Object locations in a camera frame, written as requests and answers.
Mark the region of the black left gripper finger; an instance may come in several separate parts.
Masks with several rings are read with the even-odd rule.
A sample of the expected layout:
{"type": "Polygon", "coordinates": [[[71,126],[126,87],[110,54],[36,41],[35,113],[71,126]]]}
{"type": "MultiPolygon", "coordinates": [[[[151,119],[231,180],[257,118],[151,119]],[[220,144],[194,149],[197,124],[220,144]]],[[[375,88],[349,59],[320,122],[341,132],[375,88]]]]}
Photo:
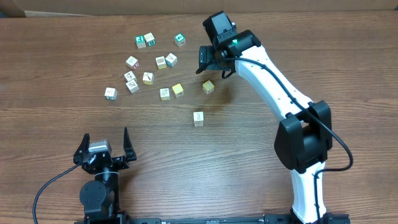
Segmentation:
{"type": "Polygon", "coordinates": [[[135,161],[137,159],[137,155],[131,143],[127,127],[124,128],[123,150],[125,152],[127,161],[135,161]]]}
{"type": "Polygon", "coordinates": [[[90,135],[88,133],[85,133],[80,145],[78,146],[78,149],[73,155],[73,162],[75,164],[81,164],[83,162],[84,155],[88,152],[89,145],[90,135]]]}

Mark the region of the wooden block green R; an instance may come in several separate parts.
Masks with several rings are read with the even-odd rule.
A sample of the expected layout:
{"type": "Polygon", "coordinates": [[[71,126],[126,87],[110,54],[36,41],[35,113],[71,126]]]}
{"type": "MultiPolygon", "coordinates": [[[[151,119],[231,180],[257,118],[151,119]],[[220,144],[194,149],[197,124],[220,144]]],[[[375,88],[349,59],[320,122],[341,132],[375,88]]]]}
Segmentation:
{"type": "Polygon", "coordinates": [[[204,122],[204,114],[202,111],[197,111],[193,113],[194,123],[202,123],[204,122]]]}

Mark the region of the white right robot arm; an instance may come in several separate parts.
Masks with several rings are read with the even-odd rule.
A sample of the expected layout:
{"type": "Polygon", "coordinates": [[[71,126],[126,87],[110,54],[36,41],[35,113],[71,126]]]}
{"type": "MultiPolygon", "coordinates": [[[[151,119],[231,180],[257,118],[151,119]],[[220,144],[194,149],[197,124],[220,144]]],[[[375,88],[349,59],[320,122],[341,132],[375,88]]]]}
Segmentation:
{"type": "Polygon", "coordinates": [[[199,48],[198,73],[236,72],[257,91],[279,122],[274,149],[290,170],[294,202],[289,219],[296,223],[327,223],[322,177],[332,147],[331,111],[299,92],[270,60],[266,49],[253,45],[230,55],[211,46],[199,48]]]}

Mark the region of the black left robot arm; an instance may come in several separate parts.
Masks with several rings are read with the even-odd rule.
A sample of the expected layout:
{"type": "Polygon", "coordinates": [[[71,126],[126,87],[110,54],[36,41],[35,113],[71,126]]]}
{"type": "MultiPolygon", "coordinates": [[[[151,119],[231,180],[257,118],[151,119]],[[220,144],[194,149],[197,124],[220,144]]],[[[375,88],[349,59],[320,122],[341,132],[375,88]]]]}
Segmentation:
{"type": "Polygon", "coordinates": [[[113,157],[107,140],[90,143],[86,133],[73,155],[73,162],[94,175],[80,190],[80,202],[84,206],[84,223],[131,223],[127,212],[121,210],[119,171],[129,168],[137,159],[128,130],[124,130],[125,155],[113,157]]]}

